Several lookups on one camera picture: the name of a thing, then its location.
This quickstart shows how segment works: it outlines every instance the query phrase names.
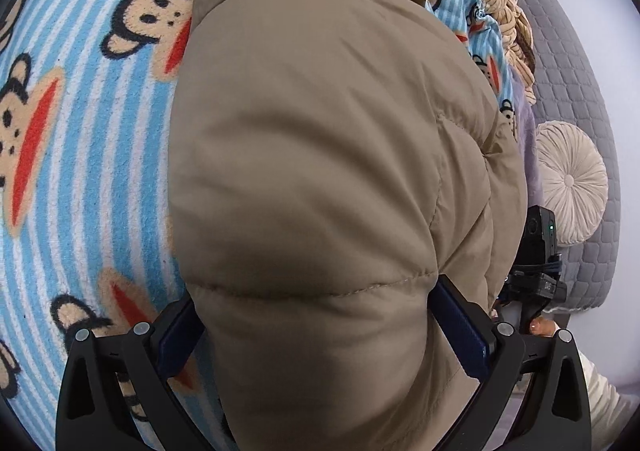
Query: round pillow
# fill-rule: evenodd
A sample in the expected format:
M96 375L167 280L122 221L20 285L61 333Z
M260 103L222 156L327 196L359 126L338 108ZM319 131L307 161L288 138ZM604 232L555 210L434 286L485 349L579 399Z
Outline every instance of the round pillow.
M538 161L544 205L556 215L558 245L588 240L607 204L607 170L593 141L562 121L538 125Z

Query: white sleeve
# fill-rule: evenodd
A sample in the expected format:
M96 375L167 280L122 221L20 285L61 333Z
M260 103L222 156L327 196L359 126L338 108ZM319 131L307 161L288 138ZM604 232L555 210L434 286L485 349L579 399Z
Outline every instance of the white sleeve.
M634 395L620 395L616 387L609 384L596 366L578 350L580 364L587 383L589 411L591 414L591 451L602 451L608 447L629 422L640 404Z

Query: white wall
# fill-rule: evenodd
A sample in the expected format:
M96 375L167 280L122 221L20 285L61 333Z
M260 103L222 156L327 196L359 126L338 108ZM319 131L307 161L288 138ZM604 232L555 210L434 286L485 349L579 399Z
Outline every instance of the white wall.
M620 252L599 309L574 315L578 347L614 384L640 382L640 15L630 0L558 0L607 104L622 187Z

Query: red monkey mouth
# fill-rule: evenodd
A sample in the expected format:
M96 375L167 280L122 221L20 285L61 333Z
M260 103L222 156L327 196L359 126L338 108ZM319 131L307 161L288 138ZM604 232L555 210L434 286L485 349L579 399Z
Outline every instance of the red monkey mouth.
M49 123L49 111L59 83L60 79L54 79L46 92L44 92L42 98L36 104L36 110L24 135L24 144L22 145L20 158L15 168L14 193L11 204L11 223L13 225L18 221L24 193L26 192L29 180L32 178L34 163L40 149L42 135L47 127L47 123Z
M130 326L142 321L146 321L147 323L153 322L152 319L148 319L135 301L118 287L116 283L111 284L111 295ZM194 389L193 380L186 369L178 373L178 375L175 376L175 380L189 389Z
M187 47L187 41L189 39L189 32L191 30L191 18L189 18L182 26L180 33L175 38L174 46L171 47L171 52L166 60L164 66L164 73L171 73L182 61L184 56L184 49Z
M494 81L494 86L495 86L495 91L499 92L500 91L500 73L498 71L498 67L495 64L495 60L492 56L489 56L488 61L488 65L489 65L489 70L491 71L491 78Z

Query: monkey face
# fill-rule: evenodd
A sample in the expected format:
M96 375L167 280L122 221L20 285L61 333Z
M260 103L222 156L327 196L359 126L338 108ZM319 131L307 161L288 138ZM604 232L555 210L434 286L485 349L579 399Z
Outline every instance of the monkey face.
M513 105L511 104L511 101L509 101L508 99L505 99L504 101L502 101L502 105L500 105L500 112L502 113L502 115L505 116L507 121L509 121L509 127L511 128L511 132L515 136L516 114L515 114L515 111L513 110Z
M495 94L498 95L501 88L500 71L498 70L498 65L495 62L494 57L489 54L485 61L480 56L478 56L478 54L473 54L472 59L474 60L476 66L480 69L480 72L482 72L487 81L489 81L489 85L491 86Z
M18 56L9 79L0 89L0 187L4 187L7 176L15 171L21 136L30 118L25 88L30 71L31 58L24 54Z
M5 342L0 339L0 393L4 398L12 399L18 394L18 373L18 362Z
M189 0L132 0L124 11L124 24L133 34L160 40L175 36L191 17Z
M18 21L27 0L14 0L0 17L0 54L4 52L14 33L15 22Z

